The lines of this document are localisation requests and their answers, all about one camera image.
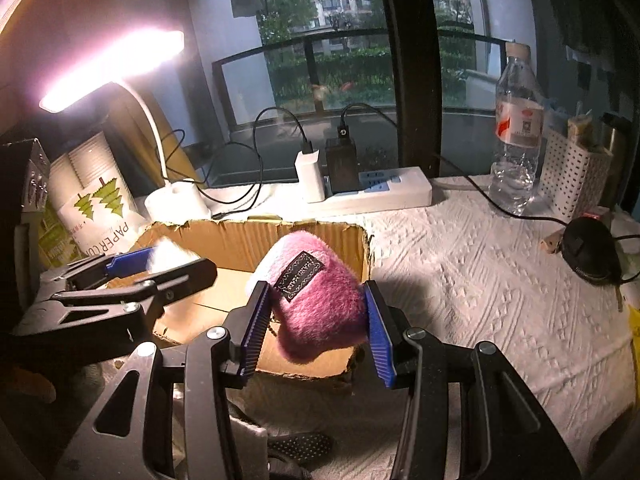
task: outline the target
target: white textured tablecloth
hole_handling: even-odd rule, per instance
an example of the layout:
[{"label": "white textured tablecloth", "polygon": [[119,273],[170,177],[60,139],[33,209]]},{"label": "white textured tablecloth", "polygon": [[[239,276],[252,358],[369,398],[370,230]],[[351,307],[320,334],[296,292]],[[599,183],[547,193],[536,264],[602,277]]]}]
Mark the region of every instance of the white textured tablecloth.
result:
[{"label": "white textured tablecloth", "polygon": [[[287,206],[286,186],[291,185],[267,188],[269,198],[257,211],[296,219],[296,208]],[[402,308],[413,325],[461,346],[494,341],[542,403],[580,467],[586,466],[597,437],[634,401],[630,332],[613,286],[589,285],[561,256],[539,249],[556,224],[504,218],[475,191],[437,187],[428,208],[333,220],[366,229],[371,277],[386,302]],[[639,229],[620,215],[612,231]],[[356,370],[351,396],[258,375],[241,399],[236,397],[272,433],[320,430],[336,439],[334,459],[313,472],[317,480],[388,478],[405,398],[383,388],[368,356]],[[453,409],[450,441],[457,439]],[[453,447],[447,454],[448,478],[457,478]]]}]

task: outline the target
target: lamp base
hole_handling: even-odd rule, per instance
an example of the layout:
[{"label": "lamp base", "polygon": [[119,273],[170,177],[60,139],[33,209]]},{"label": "lamp base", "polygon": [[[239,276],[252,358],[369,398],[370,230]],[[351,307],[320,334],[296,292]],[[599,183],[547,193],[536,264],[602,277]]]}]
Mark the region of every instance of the lamp base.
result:
[{"label": "lamp base", "polygon": [[145,199],[152,222],[183,225],[189,220],[209,220],[211,211],[192,182],[174,182]]}]

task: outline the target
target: white charger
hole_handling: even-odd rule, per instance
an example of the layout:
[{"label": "white charger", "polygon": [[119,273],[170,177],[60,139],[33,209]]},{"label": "white charger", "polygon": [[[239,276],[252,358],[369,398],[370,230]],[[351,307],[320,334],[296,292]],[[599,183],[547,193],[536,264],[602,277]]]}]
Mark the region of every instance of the white charger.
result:
[{"label": "white charger", "polygon": [[320,173],[320,152],[305,153],[308,150],[298,152],[296,157],[296,173],[300,193],[308,204],[322,202],[324,200],[324,179]]}]

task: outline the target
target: yellow object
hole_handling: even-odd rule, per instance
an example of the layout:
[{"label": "yellow object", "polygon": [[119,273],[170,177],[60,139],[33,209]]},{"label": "yellow object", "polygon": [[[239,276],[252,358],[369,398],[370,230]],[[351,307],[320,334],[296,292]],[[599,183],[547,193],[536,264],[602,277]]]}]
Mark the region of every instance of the yellow object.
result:
[{"label": "yellow object", "polygon": [[619,290],[622,304],[629,310],[629,328],[636,370],[636,406],[640,406],[640,283],[623,283]]},{"label": "yellow object", "polygon": [[38,252],[40,263],[46,269],[61,267],[83,257],[49,202],[38,228]]},{"label": "yellow object", "polygon": [[629,328],[632,334],[632,346],[634,351],[634,368],[636,370],[636,405],[640,405],[640,312],[629,308]]}]

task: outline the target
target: black fabric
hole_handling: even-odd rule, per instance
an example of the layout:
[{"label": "black fabric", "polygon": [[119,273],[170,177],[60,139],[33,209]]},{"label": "black fabric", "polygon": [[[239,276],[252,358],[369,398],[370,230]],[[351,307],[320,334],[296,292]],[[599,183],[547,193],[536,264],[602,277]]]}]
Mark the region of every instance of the black fabric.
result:
[{"label": "black fabric", "polygon": [[289,457],[276,451],[269,451],[270,480],[312,480],[309,471],[301,468]]},{"label": "black fabric", "polygon": [[325,459],[331,453],[334,441],[324,433],[295,433],[269,437],[269,450],[280,452],[300,465]]},{"label": "black fabric", "polygon": [[273,287],[279,290],[288,301],[292,301],[322,269],[324,265],[320,260],[302,251],[282,271]]}]

